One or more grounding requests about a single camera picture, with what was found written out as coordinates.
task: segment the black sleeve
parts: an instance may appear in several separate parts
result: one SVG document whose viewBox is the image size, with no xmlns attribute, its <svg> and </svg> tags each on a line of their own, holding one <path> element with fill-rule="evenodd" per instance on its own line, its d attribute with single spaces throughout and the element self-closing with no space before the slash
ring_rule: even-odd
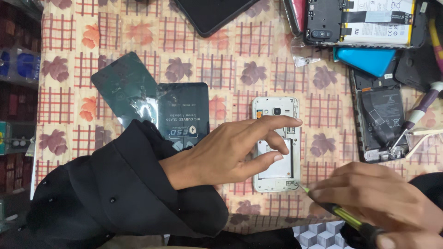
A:
<svg viewBox="0 0 443 249">
<path fill-rule="evenodd" d="M 26 224 L 0 248 L 96 248 L 116 234 L 217 235 L 225 203 L 212 186 L 174 190 L 158 160 L 175 153 L 154 125 L 134 120 L 91 156 L 49 173 Z"/>
<path fill-rule="evenodd" d="M 409 183 L 417 187 L 436 206 L 443 210 L 443 172 L 419 175 L 409 181 Z M 367 248 L 366 240 L 349 224 L 345 223 L 340 229 L 340 233 L 345 242 L 352 248 Z"/>
</svg>

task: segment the geometric cube pattern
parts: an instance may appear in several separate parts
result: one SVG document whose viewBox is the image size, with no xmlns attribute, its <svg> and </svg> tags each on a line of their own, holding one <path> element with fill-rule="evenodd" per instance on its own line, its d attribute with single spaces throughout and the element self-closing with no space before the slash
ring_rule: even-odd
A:
<svg viewBox="0 0 443 249">
<path fill-rule="evenodd" d="M 344 221 L 294 226 L 294 237 L 302 249 L 353 249 L 340 234 Z"/>
</svg>

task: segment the black phone case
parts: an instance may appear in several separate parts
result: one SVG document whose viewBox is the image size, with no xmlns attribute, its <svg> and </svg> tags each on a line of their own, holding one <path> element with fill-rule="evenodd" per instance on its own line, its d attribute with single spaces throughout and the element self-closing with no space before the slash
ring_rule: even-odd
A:
<svg viewBox="0 0 443 249">
<path fill-rule="evenodd" d="M 193 18 L 195 18 L 195 16 L 194 17 L 190 16 L 188 14 L 188 12 L 186 11 L 186 9 L 180 4 L 180 2 L 178 0 L 174 0 L 174 1 L 177 4 L 177 6 L 179 7 L 180 11 L 183 12 L 183 14 L 185 14 L 186 18 L 189 20 L 191 25 L 195 28 L 195 31 L 197 31 L 197 33 L 203 38 L 210 37 L 213 33 L 217 32 L 221 27 L 225 26 L 227 23 L 229 23 L 234 18 L 239 16 L 242 12 L 249 9 L 252 5 L 254 5 L 254 3 L 258 2 L 258 0 L 250 0 L 243 7 L 241 7 L 240 9 L 235 11 L 234 13 L 232 13 L 228 18 L 224 19 L 222 22 L 217 24 L 215 27 L 211 28 L 208 32 L 202 32 L 201 29 L 195 24 L 195 22 L 193 20 Z"/>
<path fill-rule="evenodd" d="M 388 44 L 390 46 L 369 46 L 371 41 L 366 44 L 352 42 L 352 46 L 346 45 L 346 42 L 341 42 L 342 44 L 336 44 L 340 39 L 340 26 L 342 20 L 342 8 L 346 8 L 343 3 L 346 0 L 330 0 L 330 1 L 317 1 L 317 0 L 307 0 L 306 4 L 306 18 L 305 18 L 305 28 L 303 41 L 307 45 L 311 46 L 326 46 L 326 47 L 367 47 L 367 48 L 377 48 L 377 49 L 410 49 L 419 48 L 424 44 L 426 37 L 426 27 L 427 18 L 426 14 L 421 12 L 422 4 L 425 1 L 417 1 L 414 13 L 414 20 L 412 23 L 412 34 L 411 43 L 408 47 L 403 47 L 399 44 Z M 310 5 L 316 4 L 315 13 L 310 10 Z M 331 30 L 334 34 L 335 39 L 327 41 L 320 38 L 312 38 L 309 34 L 310 31 L 321 30 L 323 25 L 326 26 L 327 30 Z"/>
</svg>

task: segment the tablecloth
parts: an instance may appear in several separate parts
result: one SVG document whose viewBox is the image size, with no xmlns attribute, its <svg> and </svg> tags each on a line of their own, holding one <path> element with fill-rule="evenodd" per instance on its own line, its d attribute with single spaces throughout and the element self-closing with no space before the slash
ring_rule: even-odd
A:
<svg viewBox="0 0 443 249">
<path fill-rule="evenodd" d="M 256 96 L 298 98 L 304 121 L 300 140 L 305 186 L 358 161 L 346 67 L 334 63 L 328 50 L 316 47 L 295 52 L 322 61 L 295 67 L 291 38 L 280 0 L 260 0 L 206 39 L 173 0 L 47 0 L 34 187 L 58 165 L 91 155 L 123 132 L 90 76 L 129 51 L 138 54 L 158 83 L 206 82 L 211 130 L 223 122 L 251 118 Z M 192 73 L 184 75 L 174 68 Z M 406 87 L 402 93 L 407 111 L 422 96 Z M 442 106 L 443 101 L 436 101 L 418 125 L 441 127 Z M 328 149 L 316 147 L 315 140 L 327 143 Z M 442 146 L 435 146 L 410 160 L 385 165 L 409 180 L 443 171 L 442 160 Z M 302 191 L 257 193 L 251 179 L 224 184 L 219 193 L 231 213 L 225 230 L 237 233 L 334 219 L 309 214 L 311 200 Z"/>
</svg>

